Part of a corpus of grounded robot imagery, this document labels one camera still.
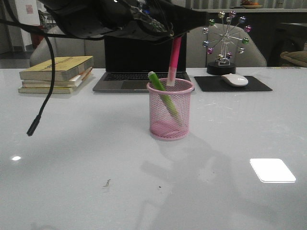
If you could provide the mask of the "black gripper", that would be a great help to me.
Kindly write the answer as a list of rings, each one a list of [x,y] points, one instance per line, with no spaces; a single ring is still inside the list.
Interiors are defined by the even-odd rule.
[[[164,43],[204,26],[208,13],[169,0],[44,0],[48,13],[66,35],[111,36]]]

